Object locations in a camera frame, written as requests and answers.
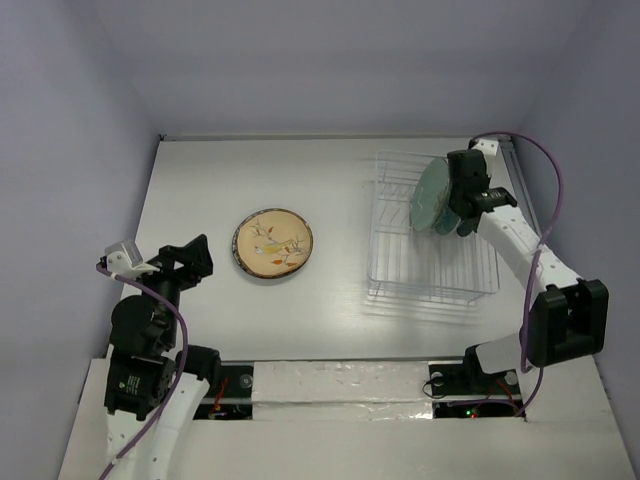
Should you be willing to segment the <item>light green plate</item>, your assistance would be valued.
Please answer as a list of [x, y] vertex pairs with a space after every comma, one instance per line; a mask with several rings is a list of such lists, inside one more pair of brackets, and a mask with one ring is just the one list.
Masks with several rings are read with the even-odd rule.
[[420, 232], [441, 219], [450, 190], [449, 167], [443, 158], [432, 160], [422, 172], [410, 201], [410, 224]]

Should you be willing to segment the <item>beige bird plate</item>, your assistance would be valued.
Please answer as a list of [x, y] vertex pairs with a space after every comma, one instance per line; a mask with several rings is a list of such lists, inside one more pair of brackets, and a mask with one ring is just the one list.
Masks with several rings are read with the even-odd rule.
[[247, 274], [266, 280], [294, 274], [309, 260], [314, 247], [309, 224], [297, 213], [269, 208], [254, 212], [236, 228], [231, 250]]

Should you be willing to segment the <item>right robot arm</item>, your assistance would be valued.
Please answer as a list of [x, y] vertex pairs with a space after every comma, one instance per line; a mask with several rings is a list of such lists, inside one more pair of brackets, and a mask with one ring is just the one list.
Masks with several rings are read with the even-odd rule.
[[484, 153], [457, 150], [447, 155], [448, 206], [465, 233], [475, 233], [500, 255], [525, 290], [518, 332], [468, 348], [460, 368], [462, 384], [482, 392], [497, 375], [526, 373], [592, 356], [605, 343], [609, 291], [586, 280], [548, 248], [525, 219], [515, 197], [491, 187]]

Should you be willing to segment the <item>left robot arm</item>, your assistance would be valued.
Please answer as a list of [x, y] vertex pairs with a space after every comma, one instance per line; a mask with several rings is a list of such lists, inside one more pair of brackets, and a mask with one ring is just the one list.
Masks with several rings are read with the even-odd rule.
[[111, 313], [103, 479], [168, 479], [194, 414], [221, 383], [217, 350], [192, 345], [180, 296], [213, 273], [205, 235], [149, 260], [134, 241], [106, 248], [98, 273], [137, 289]]

